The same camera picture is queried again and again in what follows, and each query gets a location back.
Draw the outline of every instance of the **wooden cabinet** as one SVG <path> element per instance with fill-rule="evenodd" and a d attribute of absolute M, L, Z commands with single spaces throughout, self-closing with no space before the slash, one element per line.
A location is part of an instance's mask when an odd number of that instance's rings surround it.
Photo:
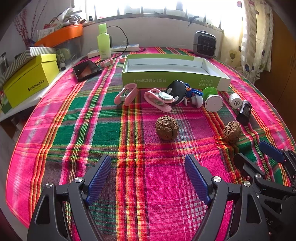
<path fill-rule="evenodd" d="M 273 12 L 274 36 L 271 48 L 271 70 L 263 71 L 255 86 L 276 106 L 288 83 L 295 62 L 296 42 L 280 17 Z"/>
<path fill-rule="evenodd" d="M 296 139 L 296 41 L 280 17 L 274 15 L 271 70 L 263 71 L 255 86 L 277 109 Z"/>
<path fill-rule="evenodd" d="M 296 58 L 294 59 L 288 83 L 276 105 L 276 109 L 286 123 L 292 136 L 296 139 Z"/>

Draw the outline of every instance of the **plaid tablecloth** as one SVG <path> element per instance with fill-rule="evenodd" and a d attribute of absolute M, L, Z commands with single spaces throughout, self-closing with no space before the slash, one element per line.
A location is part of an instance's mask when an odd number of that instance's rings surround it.
<path fill-rule="evenodd" d="M 184 49 L 160 47 L 146 48 L 145 53 L 190 55 Z M 219 93 L 224 106 L 217 113 L 191 103 L 174 106 L 168 115 L 177 120 L 179 135 L 172 142 L 156 135 L 155 122 L 165 113 L 145 102 L 146 90 L 139 90 L 128 107 L 114 104 L 123 87 L 123 64 L 118 59 L 99 77 L 81 83 L 69 70 L 40 101 L 16 144 L 6 187 L 6 202 L 13 214 L 28 227 L 47 182 L 69 183 L 83 176 L 103 154 L 111 156 L 112 170 L 90 208 L 105 240 L 191 240 L 206 206 L 186 175 L 188 153 L 213 175 L 241 183 L 233 156 L 242 152 L 269 180 L 289 185 L 282 166 L 258 149 L 261 140 L 295 149 L 284 122 L 247 80 L 218 60 L 210 61 L 231 78 L 228 91 Z M 232 93 L 252 104 L 250 123 L 242 127 L 235 145 L 222 139 L 224 125 L 237 114 L 228 102 Z M 229 202 L 217 240 L 224 238 L 230 211 Z M 79 240 L 68 204 L 66 214 L 74 240 Z"/>

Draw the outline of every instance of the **pink plastic clip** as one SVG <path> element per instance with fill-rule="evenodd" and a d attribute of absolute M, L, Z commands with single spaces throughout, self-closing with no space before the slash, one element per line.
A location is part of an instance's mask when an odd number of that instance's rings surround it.
<path fill-rule="evenodd" d="M 124 64 L 125 60 L 126 60 L 126 56 L 120 56 L 120 57 L 119 57 L 119 62 L 120 62 L 121 64 Z"/>
<path fill-rule="evenodd" d="M 167 104 L 173 103 L 175 101 L 171 95 L 161 92 L 159 89 L 147 91 L 144 94 L 144 98 L 150 105 L 153 105 L 163 112 L 170 112 L 172 107 Z"/>
<path fill-rule="evenodd" d="M 109 59 L 106 59 L 103 62 L 101 62 L 100 63 L 100 66 L 102 68 L 106 68 L 106 67 L 110 66 L 111 64 L 113 64 L 113 59 L 112 58 L 109 58 Z"/>
<path fill-rule="evenodd" d="M 114 99 L 114 104 L 120 104 L 124 101 L 125 106 L 129 106 L 138 94 L 137 84 L 130 83 L 124 86 L 122 91 Z"/>

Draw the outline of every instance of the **walnut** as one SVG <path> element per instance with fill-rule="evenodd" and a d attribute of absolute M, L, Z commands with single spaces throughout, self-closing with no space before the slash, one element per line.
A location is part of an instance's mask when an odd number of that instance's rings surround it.
<path fill-rule="evenodd" d="M 166 141 L 175 139 L 179 133 L 179 127 L 176 120 L 167 115 L 157 119 L 155 130 L 156 134 Z"/>
<path fill-rule="evenodd" d="M 237 121 L 231 121 L 224 127 L 224 139 L 229 143 L 236 143 L 239 140 L 241 132 L 240 124 Z"/>

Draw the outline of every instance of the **window sill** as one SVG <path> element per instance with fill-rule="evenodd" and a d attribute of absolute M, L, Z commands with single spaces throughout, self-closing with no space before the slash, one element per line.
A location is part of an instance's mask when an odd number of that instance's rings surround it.
<path fill-rule="evenodd" d="M 106 17 L 106 18 L 100 18 L 91 22 L 87 22 L 84 23 L 83 26 L 89 26 L 92 25 L 94 23 L 102 23 L 102 22 L 106 22 L 106 21 L 110 21 L 110 20 L 115 20 L 115 19 L 123 19 L 123 18 L 169 18 L 169 19 L 176 19 L 176 20 L 181 20 L 181 21 L 186 21 L 186 22 L 190 22 L 189 18 L 185 18 L 185 17 L 180 17 L 180 16 L 174 16 L 174 15 L 166 15 L 166 14 L 156 14 L 156 13 L 141 13 L 141 14 L 126 14 L 126 15 L 117 15 L 117 16 L 111 16 L 111 17 Z M 223 32 L 222 29 L 217 28 L 213 25 L 210 25 L 208 23 L 204 23 L 198 20 L 193 20 L 192 23 L 197 23 L 199 25 L 203 25 L 205 27 L 208 28 L 212 28 L 216 31 L 219 32 Z"/>

